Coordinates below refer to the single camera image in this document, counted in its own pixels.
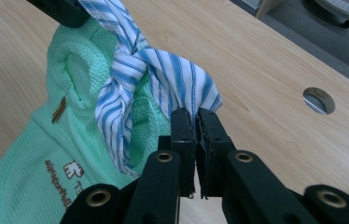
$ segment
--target mint green hat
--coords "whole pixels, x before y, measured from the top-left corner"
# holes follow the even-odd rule
[[[48,52],[49,98],[0,161],[0,223],[59,223],[85,188],[122,188],[133,179],[114,166],[94,110],[117,39],[93,19],[60,27]],[[144,75],[133,102],[131,159],[141,173],[158,136],[170,133]]]

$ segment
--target blue striped fabric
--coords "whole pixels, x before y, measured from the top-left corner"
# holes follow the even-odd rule
[[[114,164],[122,173],[132,170],[130,143],[133,92],[148,71],[152,95],[162,113],[185,107],[194,119],[199,107],[216,111],[222,101],[213,80],[198,65],[148,45],[128,10],[119,0],[78,0],[108,32],[119,40],[111,76],[104,84],[95,116]]]

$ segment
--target round hole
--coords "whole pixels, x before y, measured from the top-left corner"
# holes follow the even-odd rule
[[[169,153],[166,153],[166,152],[162,152],[162,153],[157,155],[157,160],[162,161],[162,162],[171,161],[172,158],[173,158],[173,156]]]
[[[242,161],[242,162],[251,162],[253,160],[253,157],[251,157],[249,154],[240,152],[235,155],[236,160]]]
[[[110,201],[111,194],[107,189],[96,189],[87,197],[87,205],[99,207]]]
[[[288,224],[301,224],[300,219],[294,214],[284,214],[283,221]]]
[[[330,205],[335,208],[344,208],[346,207],[346,200],[340,195],[328,191],[328,190],[319,190],[317,192],[317,197],[323,203]]]
[[[332,97],[316,87],[308,88],[303,92],[303,101],[319,114],[328,115],[335,110],[335,103]]]
[[[144,213],[142,216],[142,223],[143,224],[155,224],[158,220],[158,214],[157,213]]]

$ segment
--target wooden table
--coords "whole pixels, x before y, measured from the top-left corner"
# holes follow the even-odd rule
[[[124,0],[149,43],[199,64],[224,99],[218,115],[235,146],[258,154],[290,189],[349,193],[349,80],[227,0]],[[0,1],[0,158],[44,104],[53,21],[26,1]],[[330,94],[320,115],[306,88]],[[220,200],[182,199],[182,223],[222,223]]]

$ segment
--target chair leg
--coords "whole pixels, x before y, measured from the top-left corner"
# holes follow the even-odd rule
[[[342,25],[343,28],[349,28],[349,21],[345,21]]]

